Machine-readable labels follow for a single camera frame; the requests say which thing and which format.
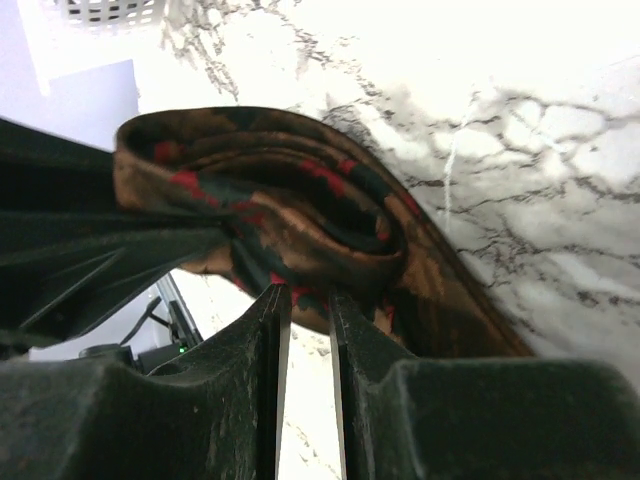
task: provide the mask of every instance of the red pattern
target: red pattern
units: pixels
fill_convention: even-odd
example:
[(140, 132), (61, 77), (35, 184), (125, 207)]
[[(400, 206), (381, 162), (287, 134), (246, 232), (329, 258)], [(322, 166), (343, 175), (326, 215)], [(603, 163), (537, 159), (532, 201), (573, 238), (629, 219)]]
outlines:
[(173, 142), (156, 143), (153, 147), (153, 159), (156, 161), (156, 163), (163, 164), (171, 160), (173, 146)]
[(404, 203), (407, 205), (407, 207), (409, 207), (414, 215), (416, 215), (417, 217), (422, 216), (422, 209), (418, 205), (418, 202), (416, 202), (416, 199), (413, 198), (409, 192), (402, 192), (400, 198), (402, 198)]
[[(238, 202), (231, 205), (231, 208), (236, 212), (244, 212), (250, 208), (256, 208), (256, 204), (252, 202)], [(262, 226), (264, 223), (264, 212), (257, 212), (252, 215), (247, 215), (242, 217), (242, 220), (246, 223), (250, 223), (252, 225), (257, 225), (258, 227)]]
[(309, 287), (293, 287), (291, 289), (291, 303), (297, 305), (301, 296), (309, 295), (310, 293), (313, 293), (313, 290)]
[(306, 170), (314, 177), (326, 178), (329, 189), (336, 197), (342, 197), (344, 195), (344, 181), (339, 175), (336, 175), (328, 168), (318, 165), (313, 160), (303, 160), (300, 163), (300, 168)]
[(355, 160), (346, 158), (344, 160), (340, 160), (336, 168), (340, 172), (344, 173), (345, 175), (349, 175), (351, 173), (351, 170), (353, 170), (354, 167), (357, 167), (357, 166), (358, 166), (358, 163)]
[(200, 182), (195, 172), (178, 172), (169, 179), (169, 182), (186, 188), (195, 199), (199, 200), (207, 197), (207, 194), (200, 188)]
[(271, 272), (269, 276), (271, 277), (271, 283), (273, 283), (274, 285), (287, 284), (287, 281), (275, 272)]
[(233, 233), (235, 233), (236, 237), (240, 239), (244, 238), (244, 233), (242, 233), (242, 231), (235, 225), (231, 225), (231, 230), (233, 230)]
[(233, 284), (243, 292), (249, 292), (249, 290), (247, 289), (247, 286), (244, 284), (242, 280), (240, 280), (240, 278), (233, 277)]
[(191, 197), (196, 200), (204, 200), (212, 207), (218, 207), (220, 205), (220, 201), (217, 198), (207, 195), (200, 188), (200, 182), (198, 181), (196, 172), (186, 170), (178, 172), (169, 179), (169, 182), (184, 187), (191, 193)]
[(391, 326), (391, 329), (393, 329), (393, 321), (396, 317), (396, 307), (393, 306), (393, 304), (391, 304), (387, 298), (385, 298), (382, 300), (382, 308), (385, 315), (389, 319), (389, 325)]

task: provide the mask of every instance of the marble countertop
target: marble countertop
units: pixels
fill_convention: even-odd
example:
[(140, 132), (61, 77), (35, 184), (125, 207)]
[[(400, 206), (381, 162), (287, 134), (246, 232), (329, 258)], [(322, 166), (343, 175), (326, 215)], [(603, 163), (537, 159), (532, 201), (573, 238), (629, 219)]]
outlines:
[(136, 62), (141, 105), (335, 126), (407, 186), (536, 351), (602, 359), (640, 389), (635, 9), (455, 3), (173, 0), (163, 49)]

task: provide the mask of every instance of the fabric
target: fabric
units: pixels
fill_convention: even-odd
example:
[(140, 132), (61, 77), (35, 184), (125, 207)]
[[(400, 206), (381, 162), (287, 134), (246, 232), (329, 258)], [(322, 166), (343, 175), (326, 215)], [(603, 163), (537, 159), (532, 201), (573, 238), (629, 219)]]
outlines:
[(183, 268), (252, 296), (287, 283), (302, 326), (328, 332), (335, 286), (416, 355), (533, 355), (382, 163), (316, 120), (255, 107), (142, 115), (118, 131), (114, 182), (124, 209), (210, 218), (224, 241)]

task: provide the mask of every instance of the black cable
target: black cable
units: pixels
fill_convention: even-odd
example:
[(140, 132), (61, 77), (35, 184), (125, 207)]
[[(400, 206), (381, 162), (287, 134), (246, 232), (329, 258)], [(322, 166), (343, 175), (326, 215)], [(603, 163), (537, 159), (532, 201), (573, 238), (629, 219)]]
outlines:
[(145, 309), (144, 313), (138, 319), (138, 321), (133, 326), (131, 331), (127, 333), (127, 335), (120, 341), (120, 345), (124, 345), (129, 340), (131, 340), (136, 335), (136, 333), (140, 331), (140, 329), (142, 328), (142, 325), (144, 325), (144, 322), (146, 322), (148, 319), (154, 320), (155, 322), (158, 322), (160, 325), (167, 327), (169, 330), (172, 330), (171, 324), (169, 322), (161, 319), (160, 317), (158, 317), (153, 313), (153, 311), (158, 307), (158, 305), (160, 305), (160, 302), (162, 302), (162, 299), (160, 297), (156, 297), (149, 302), (149, 305), (147, 305), (147, 308)]

